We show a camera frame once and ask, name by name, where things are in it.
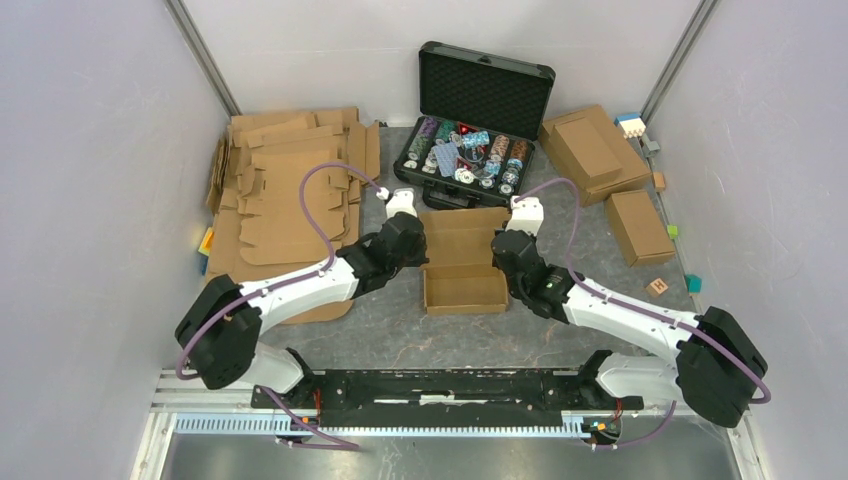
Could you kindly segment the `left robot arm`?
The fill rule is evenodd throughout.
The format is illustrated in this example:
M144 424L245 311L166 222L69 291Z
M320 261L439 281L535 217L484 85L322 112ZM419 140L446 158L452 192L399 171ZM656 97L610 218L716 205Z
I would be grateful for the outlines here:
M400 270L426 263L424 226L397 212L377 232L339 249L325 263L266 280L236 283L220 275L203 288L175 330L177 376L210 390L238 381L267 387L290 407L306 405L314 381L295 355L261 343L272 327L325 305L383 288Z

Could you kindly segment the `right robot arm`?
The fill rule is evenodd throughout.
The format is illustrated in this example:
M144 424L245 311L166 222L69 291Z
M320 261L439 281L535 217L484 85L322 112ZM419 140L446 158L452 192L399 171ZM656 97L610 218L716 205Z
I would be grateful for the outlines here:
M734 428L752 404L768 401L768 364L729 312L667 309L614 292L584 275L546 263L520 230L496 233L493 264L510 294L535 315L612 335L645 357L610 354L577 382L580 400L602 408L615 397L685 403L715 425Z

